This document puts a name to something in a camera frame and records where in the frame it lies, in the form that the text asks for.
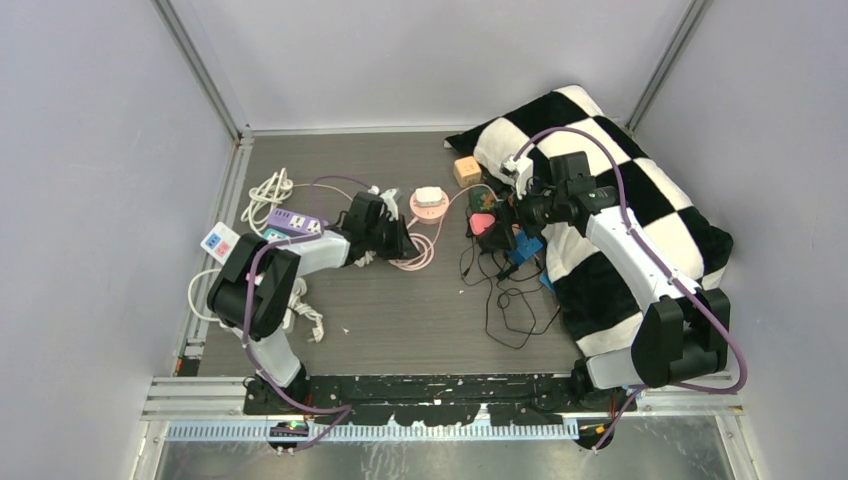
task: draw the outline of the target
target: pink round object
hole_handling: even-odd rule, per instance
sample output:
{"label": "pink round object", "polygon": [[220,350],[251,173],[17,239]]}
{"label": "pink round object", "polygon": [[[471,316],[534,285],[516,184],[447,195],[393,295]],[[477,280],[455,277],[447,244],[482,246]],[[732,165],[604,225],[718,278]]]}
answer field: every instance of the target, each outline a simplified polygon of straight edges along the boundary
{"label": "pink round object", "polygon": [[409,197],[409,208],[412,214],[418,217],[418,223],[425,225],[435,225],[439,223],[445,213],[448,211],[448,194],[442,191],[442,204],[436,207],[419,207],[415,203],[415,194]]}

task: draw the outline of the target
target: black motor joint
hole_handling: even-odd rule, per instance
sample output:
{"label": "black motor joint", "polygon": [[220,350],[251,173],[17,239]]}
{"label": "black motor joint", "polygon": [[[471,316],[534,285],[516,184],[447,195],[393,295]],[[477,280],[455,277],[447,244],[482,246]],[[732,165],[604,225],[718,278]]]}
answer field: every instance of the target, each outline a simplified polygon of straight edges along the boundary
{"label": "black motor joint", "polygon": [[384,260],[408,260],[420,254],[409,237],[404,216],[392,218],[383,199],[370,192],[357,193],[341,225],[332,229],[350,242],[346,265],[369,251]]}
{"label": "black motor joint", "polygon": [[618,192],[597,186],[586,152],[551,157],[550,165],[553,183],[537,184],[517,200],[512,220],[531,238],[541,235],[545,226],[563,222],[585,235],[589,217],[616,205]]}
{"label": "black motor joint", "polygon": [[[254,375],[244,379],[243,385],[247,390],[244,396],[244,407],[242,411],[247,414],[258,414],[256,412],[286,413],[293,411],[288,402],[283,400],[264,378]],[[311,384],[306,367],[301,363],[300,370],[289,385],[283,388],[283,392],[298,403],[305,403],[309,397]]]}
{"label": "black motor joint", "polygon": [[581,358],[574,362],[574,369],[571,370],[569,377],[569,396],[576,401],[583,400],[586,395],[595,391],[592,384],[592,378],[589,376],[589,368],[586,366],[586,359]]}

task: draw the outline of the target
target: green object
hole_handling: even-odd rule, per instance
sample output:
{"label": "green object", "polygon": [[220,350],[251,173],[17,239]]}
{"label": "green object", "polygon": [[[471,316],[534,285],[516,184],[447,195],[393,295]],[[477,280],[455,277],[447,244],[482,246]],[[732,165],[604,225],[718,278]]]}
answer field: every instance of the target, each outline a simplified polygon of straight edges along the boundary
{"label": "green object", "polygon": [[497,199],[488,188],[474,187],[470,193],[472,213],[490,213],[495,209],[495,201]]}

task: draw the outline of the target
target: small wooden block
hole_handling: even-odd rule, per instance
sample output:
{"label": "small wooden block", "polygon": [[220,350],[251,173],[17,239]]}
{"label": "small wooden block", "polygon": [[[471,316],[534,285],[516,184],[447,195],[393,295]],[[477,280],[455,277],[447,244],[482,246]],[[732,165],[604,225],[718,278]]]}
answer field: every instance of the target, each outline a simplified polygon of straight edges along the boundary
{"label": "small wooden block", "polygon": [[460,187],[466,188],[480,183],[483,171],[480,170],[480,165],[474,157],[465,157],[453,162],[453,176],[456,177]]}

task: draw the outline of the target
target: power strip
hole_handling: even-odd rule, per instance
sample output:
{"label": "power strip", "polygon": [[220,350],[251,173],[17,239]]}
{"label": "power strip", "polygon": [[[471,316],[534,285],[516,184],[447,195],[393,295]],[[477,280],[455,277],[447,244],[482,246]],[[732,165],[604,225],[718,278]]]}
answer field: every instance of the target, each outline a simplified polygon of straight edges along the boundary
{"label": "power strip", "polygon": [[200,248],[209,255],[212,255],[212,258],[223,265],[230,258],[230,253],[233,252],[233,247],[236,246],[238,241],[239,234],[234,232],[232,228],[218,222],[212,228],[212,231],[203,237],[203,241],[200,242]]}
{"label": "power strip", "polygon": [[278,240],[285,240],[289,238],[289,236],[283,232],[278,232],[273,228],[266,228],[265,232],[262,234],[262,238],[268,240],[269,242],[276,242]]}
{"label": "power strip", "polygon": [[315,235],[323,229],[321,220],[309,215],[275,208],[268,217],[268,226],[292,237]]}

